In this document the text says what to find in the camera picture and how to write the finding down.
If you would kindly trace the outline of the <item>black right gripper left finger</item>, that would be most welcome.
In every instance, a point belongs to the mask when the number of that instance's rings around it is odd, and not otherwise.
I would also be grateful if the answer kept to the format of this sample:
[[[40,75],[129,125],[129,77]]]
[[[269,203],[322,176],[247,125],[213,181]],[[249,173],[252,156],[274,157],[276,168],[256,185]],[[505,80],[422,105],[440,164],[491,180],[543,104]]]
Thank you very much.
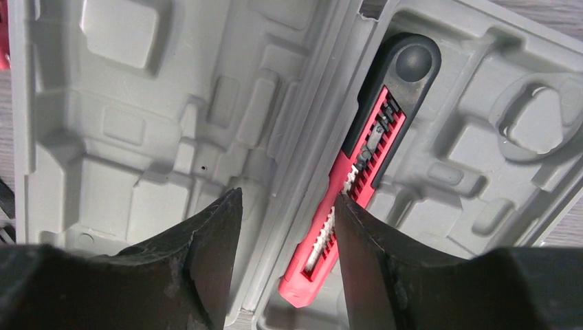
[[[1,247],[2,329],[222,329],[243,215],[240,188],[114,256]]]

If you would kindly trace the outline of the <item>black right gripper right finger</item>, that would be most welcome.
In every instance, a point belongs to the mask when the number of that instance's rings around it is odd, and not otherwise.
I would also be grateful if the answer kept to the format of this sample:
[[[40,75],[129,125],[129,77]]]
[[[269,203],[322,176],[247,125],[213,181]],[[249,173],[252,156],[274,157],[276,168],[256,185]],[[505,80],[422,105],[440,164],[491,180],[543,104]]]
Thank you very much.
[[[335,199],[351,329],[581,329],[582,250],[500,247],[469,260]]]

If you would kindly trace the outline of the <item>grey plastic tool case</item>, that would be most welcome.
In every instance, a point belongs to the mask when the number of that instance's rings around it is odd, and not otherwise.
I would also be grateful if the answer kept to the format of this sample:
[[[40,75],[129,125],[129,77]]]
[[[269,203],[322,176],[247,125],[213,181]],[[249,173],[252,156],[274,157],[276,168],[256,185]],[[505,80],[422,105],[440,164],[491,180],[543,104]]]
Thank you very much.
[[[582,198],[582,42],[490,1],[10,1],[16,239],[116,254],[243,191],[227,325],[347,329],[278,292],[386,39],[441,69],[368,204],[465,259]]]

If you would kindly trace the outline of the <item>red black utility knife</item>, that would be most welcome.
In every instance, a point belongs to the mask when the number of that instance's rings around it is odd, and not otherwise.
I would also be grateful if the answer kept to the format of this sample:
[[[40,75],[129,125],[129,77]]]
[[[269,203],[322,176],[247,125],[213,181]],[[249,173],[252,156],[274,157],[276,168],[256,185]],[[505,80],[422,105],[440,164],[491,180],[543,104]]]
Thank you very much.
[[[357,96],[357,113],[329,172],[329,183],[278,292],[295,308],[310,305],[339,257],[334,202],[343,193],[365,208],[441,67],[429,37],[399,33],[380,45]]]

